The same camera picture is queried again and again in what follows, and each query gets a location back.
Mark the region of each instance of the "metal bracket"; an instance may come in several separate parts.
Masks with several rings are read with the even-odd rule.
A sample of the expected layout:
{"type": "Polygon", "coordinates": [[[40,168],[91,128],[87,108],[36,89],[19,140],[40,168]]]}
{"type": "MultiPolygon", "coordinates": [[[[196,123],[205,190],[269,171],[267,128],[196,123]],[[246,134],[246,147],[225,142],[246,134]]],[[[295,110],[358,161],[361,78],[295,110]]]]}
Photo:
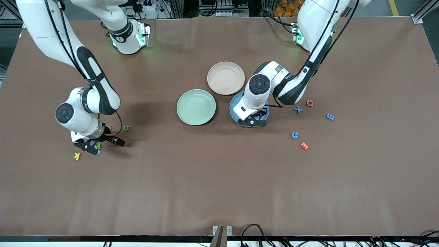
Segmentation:
{"type": "MultiPolygon", "coordinates": [[[[213,226],[213,233],[212,233],[212,235],[215,235],[217,229],[218,229],[218,226],[214,225],[213,226]]],[[[227,226],[227,236],[231,236],[231,235],[232,235],[232,226],[228,225],[227,226]]]]}
{"type": "Polygon", "coordinates": [[[246,119],[244,121],[242,121],[241,119],[238,119],[236,124],[239,126],[248,126],[248,127],[265,127],[265,126],[267,126],[267,121],[260,120],[260,119],[262,118],[262,116],[264,116],[266,114],[267,114],[267,108],[264,107],[264,108],[262,108],[262,110],[258,111],[256,114],[252,115],[250,117],[250,119],[246,119]]]}
{"type": "Polygon", "coordinates": [[[227,247],[227,235],[232,234],[232,226],[214,225],[212,242],[210,242],[210,247],[227,247]]]}
{"type": "Polygon", "coordinates": [[[422,23],[423,23],[422,19],[416,20],[416,19],[414,18],[414,15],[410,15],[410,16],[412,17],[412,22],[413,22],[413,24],[422,24],[422,23]]]}

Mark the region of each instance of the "blue plate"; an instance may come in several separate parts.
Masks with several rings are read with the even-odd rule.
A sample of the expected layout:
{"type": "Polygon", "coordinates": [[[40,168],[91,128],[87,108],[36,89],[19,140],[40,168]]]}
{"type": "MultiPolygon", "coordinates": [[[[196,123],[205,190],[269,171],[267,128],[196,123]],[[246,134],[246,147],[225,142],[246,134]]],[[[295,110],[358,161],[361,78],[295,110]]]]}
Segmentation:
{"type": "MultiPolygon", "coordinates": [[[[238,115],[236,115],[236,113],[233,111],[233,108],[235,107],[235,105],[238,104],[238,102],[241,100],[242,96],[244,95],[244,91],[241,91],[239,93],[237,93],[232,101],[230,102],[230,106],[229,106],[229,111],[230,111],[230,115],[232,116],[233,120],[235,120],[235,122],[238,122],[238,115]]],[[[270,107],[268,106],[264,106],[264,108],[267,109],[267,114],[265,114],[264,116],[261,117],[261,119],[259,119],[259,116],[256,117],[256,120],[262,120],[265,121],[268,118],[268,114],[270,113],[270,107]]]]}

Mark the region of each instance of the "black cable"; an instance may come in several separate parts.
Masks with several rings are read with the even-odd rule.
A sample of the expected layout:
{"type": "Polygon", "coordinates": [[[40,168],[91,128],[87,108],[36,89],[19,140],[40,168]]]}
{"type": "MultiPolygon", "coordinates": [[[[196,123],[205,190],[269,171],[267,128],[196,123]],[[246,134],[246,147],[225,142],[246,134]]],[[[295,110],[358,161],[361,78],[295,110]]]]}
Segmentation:
{"type": "Polygon", "coordinates": [[[283,106],[281,104],[279,104],[279,102],[277,101],[276,97],[273,95],[273,99],[276,102],[277,105],[265,105],[265,106],[272,106],[272,107],[278,107],[278,108],[283,108],[283,106]]]}
{"type": "Polygon", "coordinates": [[[335,45],[335,43],[338,41],[338,38],[340,37],[340,35],[343,33],[343,31],[345,30],[345,28],[348,26],[349,22],[351,21],[352,17],[354,16],[354,13],[355,13],[355,11],[356,11],[356,9],[357,9],[357,7],[358,7],[358,3],[359,3],[359,2],[360,2],[360,0],[357,0],[357,2],[355,3],[355,7],[354,7],[354,9],[352,10],[351,15],[349,16],[348,21],[345,23],[344,27],[342,28],[342,30],[338,33],[337,37],[335,38],[334,42],[333,42],[332,45],[329,47],[328,51],[326,52],[325,56],[324,56],[323,59],[322,59],[322,62],[323,62],[323,60],[325,60],[326,56],[327,56],[328,53],[331,51],[332,47],[333,47],[333,46],[335,45]]]}
{"type": "Polygon", "coordinates": [[[277,20],[276,18],[271,17],[271,16],[268,16],[268,15],[264,15],[264,16],[262,16],[262,17],[264,17],[264,18],[270,18],[270,19],[274,20],[275,22],[277,22],[277,23],[279,23],[279,24],[282,24],[282,25],[285,25],[285,26],[294,26],[293,24],[282,22],[281,20],[277,20]]]}
{"type": "Polygon", "coordinates": [[[217,7],[218,7],[218,1],[215,0],[215,2],[212,3],[212,9],[210,10],[210,12],[207,15],[205,15],[203,13],[200,13],[200,15],[207,16],[207,17],[212,16],[214,13],[216,13],[217,7]]]}
{"type": "MultiPolygon", "coordinates": [[[[337,0],[337,2],[335,3],[334,11],[332,12],[331,16],[329,17],[328,23],[326,24],[325,29],[323,30],[322,34],[320,35],[319,40],[317,41],[317,43],[316,43],[316,45],[314,46],[313,50],[309,53],[309,56],[308,56],[307,60],[310,60],[310,59],[311,59],[311,56],[313,55],[314,51],[316,50],[317,46],[319,45],[320,41],[322,40],[323,35],[326,33],[326,30],[328,29],[328,26],[329,26],[329,24],[331,23],[332,18],[333,18],[334,15],[335,15],[335,12],[337,11],[337,7],[338,7],[339,2],[340,2],[340,0],[337,0]]],[[[300,70],[296,73],[295,77],[297,77],[297,76],[299,75],[299,73],[302,71],[302,69],[303,69],[304,67],[305,67],[305,65],[303,65],[302,68],[300,68],[300,70]]]]}
{"type": "Polygon", "coordinates": [[[293,31],[288,30],[288,29],[285,27],[284,23],[281,21],[281,18],[278,17],[278,19],[279,19],[279,22],[278,22],[278,23],[280,23],[280,24],[282,25],[282,27],[283,27],[285,30],[287,30],[287,32],[289,32],[289,33],[291,33],[291,34],[295,34],[295,35],[299,35],[299,34],[300,34],[300,33],[296,33],[296,32],[293,32],[293,31]]]}
{"type": "Polygon", "coordinates": [[[117,115],[117,117],[119,118],[119,121],[120,121],[120,129],[119,129],[119,131],[116,134],[105,134],[106,136],[116,136],[116,135],[119,135],[120,132],[123,129],[122,118],[120,117],[120,115],[119,115],[119,113],[117,111],[116,111],[116,115],[117,115]]]}
{"type": "Polygon", "coordinates": [[[371,240],[371,244],[373,244],[374,247],[380,247],[375,240],[372,239],[372,237],[369,237],[371,240]]]}
{"type": "Polygon", "coordinates": [[[436,234],[436,233],[439,233],[439,231],[433,231],[433,232],[430,232],[428,234],[422,235],[420,237],[428,237],[428,236],[431,236],[431,235],[436,234]]]}
{"type": "Polygon", "coordinates": [[[170,12],[169,9],[168,9],[168,5],[165,4],[165,7],[166,7],[166,11],[168,11],[169,19],[172,19],[172,15],[171,15],[171,12],[170,12]]]}
{"type": "Polygon", "coordinates": [[[75,68],[79,71],[79,73],[83,76],[82,71],[81,71],[78,67],[76,67],[75,62],[73,61],[72,57],[70,56],[69,52],[67,51],[67,48],[65,47],[64,42],[62,41],[61,36],[59,35],[59,31],[58,31],[58,29],[56,28],[56,24],[55,24],[55,21],[54,21],[54,19],[53,19],[52,12],[50,11],[50,7],[49,7],[49,3],[48,3],[48,1],[47,1],[47,0],[44,0],[44,3],[46,4],[47,13],[49,14],[50,21],[52,22],[52,26],[53,26],[53,28],[54,28],[54,30],[55,30],[55,33],[56,33],[56,35],[57,35],[57,37],[58,37],[59,42],[61,43],[62,47],[64,48],[64,51],[65,51],[65,53],[67,54],[67,56],[68,56],[68,58],[70,59],[70,61],[73,63],[73,65],[75,66],[75,68]]]}
{"type": "Polygon", "coordinates": [[[288,237],[284,237],[285,241],[283,241],[285,244],[287,244],[288,247],[294,247],[290,241],[288,240],[288,237]]]}
{"type": "Polygon", "coordinates": [[[110,238],[107,238],[107,240],[104,242],[104,245],[102,247],[111,247],[113,245],[113,242],[110,241],[110,244],[107,246],[107,243],[110,241],[110,238]]]}
{"type": "Polygon", "coordinates": [[[264,232],[262,231],[262,228],[261,228],[258,224],[249,224],[249,225],[244,229],[244,231],[242,231],[242,234],[241,234],[241,247],[244,246],[244,243],[242,242],[242,241],[243,241],[243,238],[244,238],[244,233],[245,233],[245,231],[247,231],[247,229],[250,228],[251,226],[256,226],[256,227],[258,227],[258,228],[259,228],[259,231],[261,232],[261,234],[262,234],[262,236],[264,237],[265,241],[266,241],[269,245],[271,245],[272,247],[277,247],[273,242],[271,242],[271,241],[269,241],[269,240],[267,239],[267,237],[265,236],[264,232]]]}
{"type": "Polygon", "coordinates": [[[72,52],[72,57],[73,57],[74,63],[76,65],[76,67],[78,68],[79,73],[81,73],[81,75],[84,77],[84,79],[87,79],[85,77],[84,73],[82,72],[82,70],[80,69],[78,60],[76,60],[75,53],[73,52],[73,46],[72,46],[72,43],[70,42],[70,36],[68,35],[68,32],[67,32],[67,26],[65,24],[65,19],[64,19],[64,14],[63,14],[62,9],[59,9],[59,12],[61,14],[62,25],[64,27],[65,36],[67,37],[68,45],[70,46],[70,51],[72,52]]]}
{"type": "Polygon", "coordinates": [[[336,245],[335,245],[335,243],[334,243],[334,245],[331,245],[331,244],[329,244],[327,241],[326,242],[324,242],[324,241],[319,241],[323,246],[325,246],[325,247],[337,247],[336,245]]]}
{"type": "Polygon", "coordinates": [[[311,241],[311,239],[309,239],[309,240],[307,240],[307,241],[304,241],[304,242],[301,242],[301,243],[299,243],[296,247],[301,247],[302,245],[304,245],[304,244],[306,244],[307,242],[309,242],[309,241],[311,241]]]}

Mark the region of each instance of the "green plate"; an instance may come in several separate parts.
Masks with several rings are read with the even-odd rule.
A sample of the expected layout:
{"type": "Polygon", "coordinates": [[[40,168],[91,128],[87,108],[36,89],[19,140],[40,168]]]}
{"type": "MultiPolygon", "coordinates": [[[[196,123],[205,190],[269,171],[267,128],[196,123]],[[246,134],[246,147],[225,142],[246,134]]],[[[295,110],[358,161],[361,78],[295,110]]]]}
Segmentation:
{"type": "Polygon", "coordinates": [[[209,122],[215,111],[215,99],[210,93],[201,89],[187,91],[177,102],[178,117],[189,125],[209,122]]]}

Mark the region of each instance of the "green indicator light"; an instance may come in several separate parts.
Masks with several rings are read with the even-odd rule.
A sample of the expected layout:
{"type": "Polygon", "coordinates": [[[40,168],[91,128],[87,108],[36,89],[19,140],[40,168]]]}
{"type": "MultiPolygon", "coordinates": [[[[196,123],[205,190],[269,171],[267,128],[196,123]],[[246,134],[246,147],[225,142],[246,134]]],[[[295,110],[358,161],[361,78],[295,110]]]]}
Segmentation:
{"type": "Polygon", "coordinates": [[[110,34],[110,38],[113,41],[113,46],[116,47],[116,43],[114,42],[113,36],[111,36],[111,34],[110,34]]]}
{"type": "Polygon", "coordinates": [[[138,34],[138,35],[136,35],[136,38],[139,41],[139,45],[145,45],[145,37],[143,37],[142,35],[138,34]]]}
{"type": "Polygon", "coordinates": [[[304,39],[303,34],[299,34],[297,36],[297,43],[302,44],[304,39]]]}

